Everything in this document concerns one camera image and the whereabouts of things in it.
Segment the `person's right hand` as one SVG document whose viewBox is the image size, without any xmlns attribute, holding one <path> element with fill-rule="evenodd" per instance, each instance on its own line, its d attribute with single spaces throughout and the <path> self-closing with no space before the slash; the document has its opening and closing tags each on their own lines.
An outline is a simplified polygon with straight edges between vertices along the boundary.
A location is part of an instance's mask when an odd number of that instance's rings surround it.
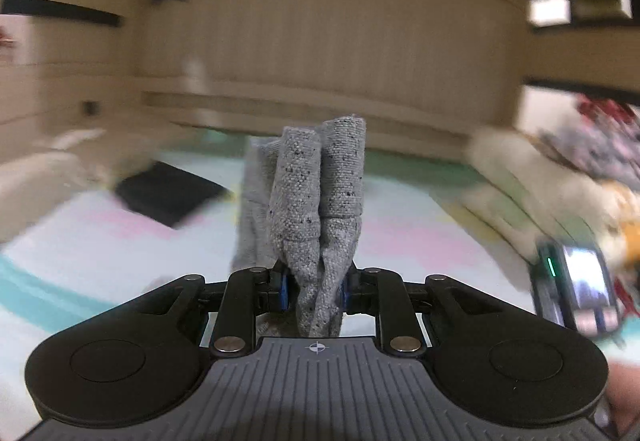
<svg viewBox="0 0 640 441">
<path fill-rule="evenodd" d="M 608 363 L 606 397 L 617 431 L 626 433 L 639 419 L 640 369 L 638 365 Z"/>
</svg>

